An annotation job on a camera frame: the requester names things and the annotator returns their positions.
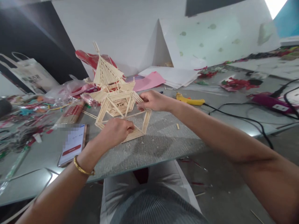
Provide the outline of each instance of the hand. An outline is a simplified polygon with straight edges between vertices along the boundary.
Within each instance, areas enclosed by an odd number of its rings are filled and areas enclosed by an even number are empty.
[[[156,111],[171,111],[172,105],[177,101],[154,90],[143,92],[140,97],[144,100],[144,102],[137,104],[140,111],[144,111],[144,108]]]
[[[103,130],[91,140],[92,145],[96,148],[103,149],[103,153],[105,153],[109,149],[122,143],[134,129],[135,126],[132,121],[112,118],[106,123]]]

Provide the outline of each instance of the white tote bag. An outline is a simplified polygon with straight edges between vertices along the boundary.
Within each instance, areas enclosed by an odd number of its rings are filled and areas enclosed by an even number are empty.
[[[30,90],[35,94],[45,94],[53,87],[58,86],[59,83],[39,64],[34,58],[29,58],[23,54],[27,59],[21,60],[15,54],[21,54],[18,52],[12,52],[12,55],[18,59],[15,62],[11,58],[0,54],[16,68],[9,67],[6,63],[0,60],[0,64],[8,68],[19,80],[21,80]]]

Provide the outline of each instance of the black cable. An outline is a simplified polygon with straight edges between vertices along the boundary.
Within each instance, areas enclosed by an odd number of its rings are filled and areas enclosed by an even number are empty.
[[[292,89],[290,90],[289,92],[285,93],[283,95],[283,99],[284,101],[289,105],[289,107],[293,110],[294,114],[297,116],[297,118],[299,119],[299,113],[297,111],[297,109],[289,102],[289,100],[287,99],[287,94],[292,92],[292,91],[295,91],[296,89],[299,89],[299,87],[295,88],[295,89]]]
[[[276,90],[274,93],[272,93],[271,95],[269,95],[272,98],[278,98],[280,97],[280,95],[282,94],[282,92],[285,90],[285,88],[287,88],[287,86],[289,84],[291,84],[292,82],[298,81],[299,79],[294,79],[292,81],[289,81],[287,84],[284,84],[282,87],[279,88],[279,90]]]
[[[254,105],[258,105],[258,104],[256,104],[256,103],[226,103],[226,104],[222,104],[220,107],[218,107],[218,110],[219,110],[220,108],[222,108],[223,106],[225,106],[225,105],[243,105],[243,104],[254,104]],[[213,113],[213,112],[215,112],[215,111],[217,111],[217,109],[210,111],[210,112],[209,112],[209,115],[211,115],[211,113]]]
[[[244,105],[244,104],[251,104],[251,105],[255,105],[255,106],[259,106],[259,107],[263,107],[263,108],[269,109],[268,107],[265,107],[265,106],[260,105],[260,104],[257,104],[257,103],[226,103],[226,104],[222,104],[220,107],[218,107],[218,110],[219,110],[220,108],[222,108],[223,106],[225,106],[225,105]],[[213,113],[213,112],[215,112],[215,111],[216,111],[216,110],[212,110],[212,111],[210,111],[208,114],[211,115],[211,113]],[[295,119],[295,120],[299,120],[299,118],[293,117],[293,116],[288,115],[288,114],[281,114],[281,115],[286,116],[286,117],[289,117],[289,118],[293,118],[293,119]]]
[[[258,123],[258,124],[261,126],[261,128],[262,128],[262,135],[264,136],[264,138],[265,138],[266,141],[268,142],[269,147],[270,147],[271,149],[274,150],[274,148],[273,148],[273,144],[272,144],[272,142],[269,140],[269,138],[267,137],[267,135],[266,135],[266,133],[265,133],[264,126],[263,126],[260,122],[258,122],[258,121],[256,121],[256,120],[253,120],[253,119],[251,119],[251,118],[240,117],[240,116],[237,116],[237,115],[233,115],[233,114],[225,113],[225,112],[223,112],[223,111],[221,111],[221,110],[218,110],[218,109],[216,109],[215,107],[212,107],[212,106],[210,106],[210,105],[208,105],[208,104],[206,104],[206,103],[204,103],[203,105],[208,106],[208,107],[214,109],[214,111],[219,111],[220,113],[223,113],[223,114],[225,114],[225,115],[229,115],[229,116],[231,116],[231,117],[241,118],[241,119],[250,120],[250,121],[253,121],[253,122]]]

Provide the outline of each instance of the floor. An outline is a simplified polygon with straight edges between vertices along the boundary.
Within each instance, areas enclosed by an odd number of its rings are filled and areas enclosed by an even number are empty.
[[[275,150],[299,166],[299,127],[289,129],[270,139]],[[203,182],[212,185],[209,188],[192,186],[195,194],[205,192],[197,197],[202,213],[210,223],[260,224],[251,213],[252,210],[264,224],[272,224],[265,209],[244,183],[232,165],[221,155],[206,152],[190,158],[206,168],[198,168],[194,163],[179,164],[189,182]],[[74,205],[65,224],[99,223],[102,199],[100,184],[87,184]]]

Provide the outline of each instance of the gold bracelet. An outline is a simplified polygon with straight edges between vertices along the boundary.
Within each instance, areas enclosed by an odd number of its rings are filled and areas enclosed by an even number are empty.
[[[94,171],[94,169],[93,169],[93,171],[92,171],[91,173],[88,173],[88,172],[86,172],[85,170],[83,170],[83,169],[80,167],[80,165],[78,164],[78,162],[77,162],[77,156],[74,157],[74,164],[75,164],[75,167],[76,167],[81,173],[87,174],[87,175],[89,175],[89,176],[94,176],[94,175],[96,174],[96,172]]]

